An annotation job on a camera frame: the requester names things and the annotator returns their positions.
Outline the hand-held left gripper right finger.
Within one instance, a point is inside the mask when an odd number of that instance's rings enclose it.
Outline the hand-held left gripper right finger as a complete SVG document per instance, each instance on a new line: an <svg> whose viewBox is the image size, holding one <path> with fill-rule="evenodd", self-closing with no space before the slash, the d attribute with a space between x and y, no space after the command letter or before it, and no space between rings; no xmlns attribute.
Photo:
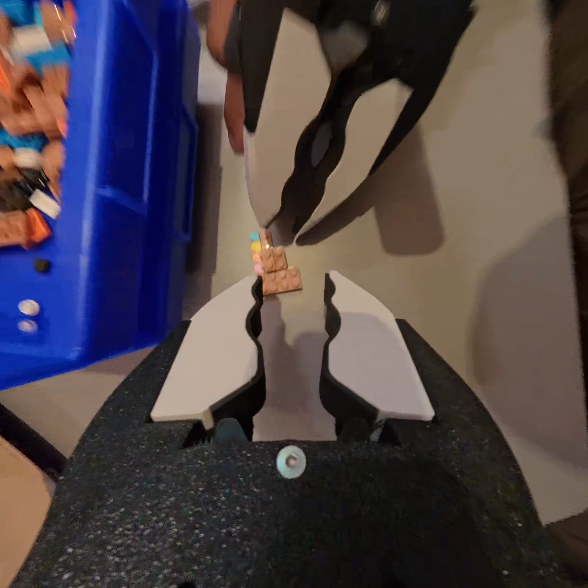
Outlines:
<svg viewBox="0 0 588 588"><path fill-rule="evenodd" d="M335 270L325 274L320 401L336 422L431 422L435 410L394 314Z"/></svg>

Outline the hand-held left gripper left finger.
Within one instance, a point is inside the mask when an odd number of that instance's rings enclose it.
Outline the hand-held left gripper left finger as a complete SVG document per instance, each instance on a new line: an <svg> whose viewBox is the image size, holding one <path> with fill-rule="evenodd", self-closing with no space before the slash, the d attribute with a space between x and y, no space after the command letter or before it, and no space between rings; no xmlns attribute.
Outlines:
<svg viewBox="0 0 588 588"><path fill-rule="evenodd" d="M244 430L266 400L262 279L248 276L191 318L151 409L154 422L200 421L206 430L232 418Z"/></svg>

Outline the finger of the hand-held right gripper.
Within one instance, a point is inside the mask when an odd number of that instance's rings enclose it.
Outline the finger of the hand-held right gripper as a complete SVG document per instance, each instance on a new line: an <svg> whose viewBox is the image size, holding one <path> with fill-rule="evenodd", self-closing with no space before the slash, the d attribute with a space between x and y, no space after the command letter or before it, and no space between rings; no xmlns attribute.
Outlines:
<svg viewBox="0 0 588 588"><path fill-rule="evenodd" d="M341 158L327 176L321 200L299 229L295 243L300 243L368 177L411 93L400 80L391 79L358 97L345 125Z"/></svg>
<svg viewBox="0 0 588 588"><path fill-rule="evenodd" d="M261 228L269 227L282 208L299 139L319 114L330 82L316 28L285 9L256 130L244 130L247 193Z"/></svg>

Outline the brick chunk with coloured studs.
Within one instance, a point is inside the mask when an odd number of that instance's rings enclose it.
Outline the brick chunk with coloured studs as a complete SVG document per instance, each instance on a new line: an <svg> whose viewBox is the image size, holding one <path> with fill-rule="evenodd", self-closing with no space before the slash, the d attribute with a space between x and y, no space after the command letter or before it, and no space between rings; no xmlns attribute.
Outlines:
<svg viewBox="0 0 588 588"><path fill-rule="evenodd" d="M254 273L262 279L264 296L277 296L303 290L302 276L297 267L290 266L287 250L273 242L267 229L248 234Z"/></svg>

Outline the blue plastic bin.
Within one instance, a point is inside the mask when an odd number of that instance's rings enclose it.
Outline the blue plastic bin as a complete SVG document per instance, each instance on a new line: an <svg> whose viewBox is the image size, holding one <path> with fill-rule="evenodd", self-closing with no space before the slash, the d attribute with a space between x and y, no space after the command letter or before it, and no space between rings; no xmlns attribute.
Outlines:
<svg viewBox="0 0 588 588"><path fill-rule="evenodd" d="M186 1L80 1L61 213L1 248L1 390L158 344L180 321L199 131Z"/></svg>

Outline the person's right hand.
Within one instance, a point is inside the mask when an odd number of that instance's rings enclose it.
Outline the person's right hand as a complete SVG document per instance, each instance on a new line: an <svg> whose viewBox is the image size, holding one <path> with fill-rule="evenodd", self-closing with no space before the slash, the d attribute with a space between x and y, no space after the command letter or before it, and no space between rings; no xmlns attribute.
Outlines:
<svg viewBox="0 0 588 588"><path fill-rule="evenodd" d="M210 1L206 44L211 57L227 72L224 121L229 144L244 153L245 103L240 65L240 2Z"/></svg>

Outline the open printed cardboard box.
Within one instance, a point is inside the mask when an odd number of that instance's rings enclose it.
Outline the open printed cardboard box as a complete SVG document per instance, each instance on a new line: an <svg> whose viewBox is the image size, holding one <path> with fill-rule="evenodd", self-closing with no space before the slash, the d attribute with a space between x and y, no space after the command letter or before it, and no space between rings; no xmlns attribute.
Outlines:
<svg viewBox="0 0 588 588"><path fill-rule="evenodd" d="M1 438L1 587L9 587L26 561L51 502L48 479Z"/></svg>

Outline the pile of loose toy bricks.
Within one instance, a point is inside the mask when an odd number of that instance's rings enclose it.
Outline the pile of loose toy bricks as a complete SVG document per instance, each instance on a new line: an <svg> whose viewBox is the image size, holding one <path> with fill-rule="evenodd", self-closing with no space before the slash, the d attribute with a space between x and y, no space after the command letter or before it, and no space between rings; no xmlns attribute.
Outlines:
<svg viewBox="0 0 588 588"><path fill-rule="evenodd" d="M75 1L1 1L1 338L40 339L62 214Z"/></svg>

